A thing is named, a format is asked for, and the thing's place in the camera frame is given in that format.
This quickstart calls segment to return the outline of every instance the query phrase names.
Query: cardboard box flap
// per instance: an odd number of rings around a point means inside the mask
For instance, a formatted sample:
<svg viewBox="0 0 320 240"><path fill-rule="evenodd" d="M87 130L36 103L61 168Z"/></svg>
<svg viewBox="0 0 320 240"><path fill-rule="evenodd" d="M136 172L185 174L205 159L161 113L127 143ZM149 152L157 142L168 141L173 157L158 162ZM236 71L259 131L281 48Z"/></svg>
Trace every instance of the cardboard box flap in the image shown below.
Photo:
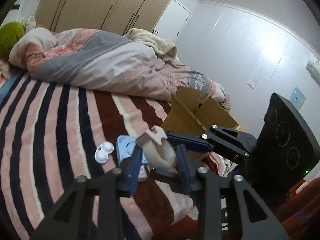
<svg viewBox="0 0 320 240"><path fill-rule="evenodd" d="M164 131L173 131L181 134L203 134L206 129L194 117L193 113L175 96L172 96L171 100L171 111L161 126Z"/></svg>
<svg viewBox="0 0 320 240"><path fill-rule="evenodd" d="M194 114L199 107L201 91L178 86L175 97Z"/></svg>
<svg viewBox="0 0 320 240"><path fill-rule="evenodd" d="M238 123L212 97L209 97L195 113L195 117L208 129L213 124L230 129L238 127Z"/></svg>

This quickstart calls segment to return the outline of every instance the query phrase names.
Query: striped blanket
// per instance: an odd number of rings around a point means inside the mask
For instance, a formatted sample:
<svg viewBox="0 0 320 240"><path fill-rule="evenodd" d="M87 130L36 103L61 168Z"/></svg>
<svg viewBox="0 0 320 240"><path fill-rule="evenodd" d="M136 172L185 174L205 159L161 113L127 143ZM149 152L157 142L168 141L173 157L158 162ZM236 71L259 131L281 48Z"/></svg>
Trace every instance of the striped blanket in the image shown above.
<svg viewBox="0 0 320 240"><path fill-rule="evenodd" d="M170 101L178 86L200 90L202 102L216 90L212 80L178 60L164 62L153 48L101 30L53 35L33 29L15 44L9 61L33 79L156 100Z"/></svg>
<svg viewBox="0 0 320 240"><path fill-rule="evenodd" d="M22 240L80 175L103 175L116 153L101 165L94 159L104 141L140 135L161 125L168 103L91 91L14 73L0 88L0 214ZM96 223L98 199L93 221ZM193 201L167 184L147 179L132 198L122 198L127 239L150 239L182 219Z"/></svg>

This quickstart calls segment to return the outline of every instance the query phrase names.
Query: wardrobe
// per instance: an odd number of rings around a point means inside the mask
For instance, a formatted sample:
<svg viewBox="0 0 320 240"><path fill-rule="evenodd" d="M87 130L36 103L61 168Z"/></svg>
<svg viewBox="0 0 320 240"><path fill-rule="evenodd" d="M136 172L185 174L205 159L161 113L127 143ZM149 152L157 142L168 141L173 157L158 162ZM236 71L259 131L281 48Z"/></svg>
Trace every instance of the wardrobe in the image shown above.
<svg viewBox="0 0 320 240"><path fill-rule="evenodd" d="M36 21L62 32L74 28L101 29L120 35L131 28L153 31L171 0L41 0Z"/></svg>

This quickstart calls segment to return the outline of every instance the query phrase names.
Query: black robotic device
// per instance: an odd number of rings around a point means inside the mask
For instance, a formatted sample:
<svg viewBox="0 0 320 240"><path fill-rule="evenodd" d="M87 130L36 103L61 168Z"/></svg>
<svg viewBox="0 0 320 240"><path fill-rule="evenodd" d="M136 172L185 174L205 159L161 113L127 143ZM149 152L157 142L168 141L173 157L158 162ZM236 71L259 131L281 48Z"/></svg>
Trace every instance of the black robotic device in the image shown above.
<svg viewBox="0 0 320 240"><path fill-rule="evenodd" d="M149 176L195 201L198 239L222 239L221 224L228 223L230 240L289 240L267 204L288 196L289 189L320 160L320 147L299 112L280 95L271 96L264 122L258 139L216 125L200 137L167 133L168 141L176 147L179 173L156 168ZM215 151L233 160L238 164L233 178L219 177L200 167L188 150ZM142 149L136 146L119 168L99 178L78 177L30 239L123 240L119 197L135 192L141 159ZM92 222L95 195L100 196L97 227ZM220 206L222 198L227 201L225 209Z"/></svg>

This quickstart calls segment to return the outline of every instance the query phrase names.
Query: green plush toy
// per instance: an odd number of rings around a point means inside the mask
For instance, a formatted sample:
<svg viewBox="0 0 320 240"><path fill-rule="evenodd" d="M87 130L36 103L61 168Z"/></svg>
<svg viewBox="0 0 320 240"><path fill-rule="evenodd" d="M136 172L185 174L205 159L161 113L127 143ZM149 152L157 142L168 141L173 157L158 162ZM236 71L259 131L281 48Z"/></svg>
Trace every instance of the green plush toy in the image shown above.
<svg viewBox="0 0 320 240"><path fill-rule="evenodd" d="M13 46L25 34L24 27L19 22L9 22L0 28L0 58L7 61Z"/></svg>

